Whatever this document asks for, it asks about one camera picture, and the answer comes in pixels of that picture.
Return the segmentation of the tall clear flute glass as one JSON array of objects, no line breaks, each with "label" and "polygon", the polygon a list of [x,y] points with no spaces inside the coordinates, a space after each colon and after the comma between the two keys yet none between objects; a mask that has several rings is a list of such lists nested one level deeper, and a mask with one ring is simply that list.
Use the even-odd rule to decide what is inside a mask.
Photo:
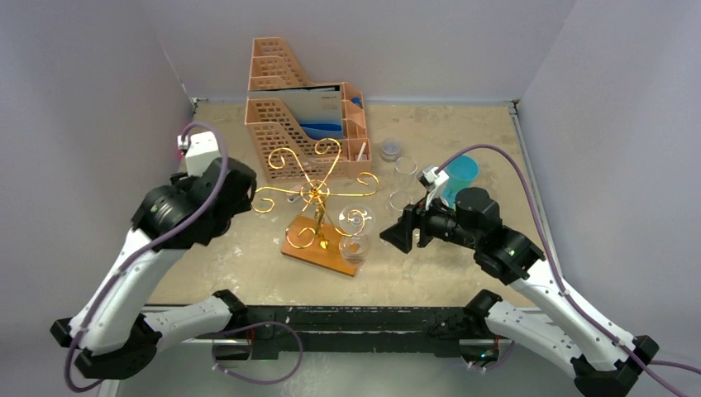
[{"label": "tall clear flute glass", "polygon": [[413,199],[409,192],[396,190],[389,195],[386,208],[391,213],[401,214],[404,208],[412,203]]}]

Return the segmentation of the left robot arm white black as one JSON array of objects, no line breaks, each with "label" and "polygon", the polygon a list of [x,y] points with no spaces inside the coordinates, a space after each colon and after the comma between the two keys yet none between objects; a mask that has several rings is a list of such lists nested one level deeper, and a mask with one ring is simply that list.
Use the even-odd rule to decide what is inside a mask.
[{"label": "left robot arm white black", "polygon": [[64,373],[125,380],[159,352],[191,337],[220,332],[239,337],[247,307],[229,290],[163,313],[142,309],[168,270],[195,245],[223,235],[248,212],[256,173],[238,160],[214,159],[200,176],[174,174],[150,190],[131,219],[121,253],[84,309],[55,321],[50,332],[69,349]]}]

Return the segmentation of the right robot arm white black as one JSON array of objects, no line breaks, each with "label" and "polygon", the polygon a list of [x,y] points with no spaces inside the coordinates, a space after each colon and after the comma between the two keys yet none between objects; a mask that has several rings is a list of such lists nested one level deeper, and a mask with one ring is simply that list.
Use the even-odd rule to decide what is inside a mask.
[{"label": "right robot arm white black", "polygon": [[649,336],[633,336],[607,320],[564,281],[556,280],[543,251],[503,224],[499,205],[481,188],[462,189],[455,208],[440,200],[407,205],[380,238],[408,253],[438,238],[473,250],[486,274],[529,299],[540,314],[525,313],[482,289],[465,306],[466,330],[509,338],[547,359],[573,379],[584,396],[626,396],[659,350]]}]

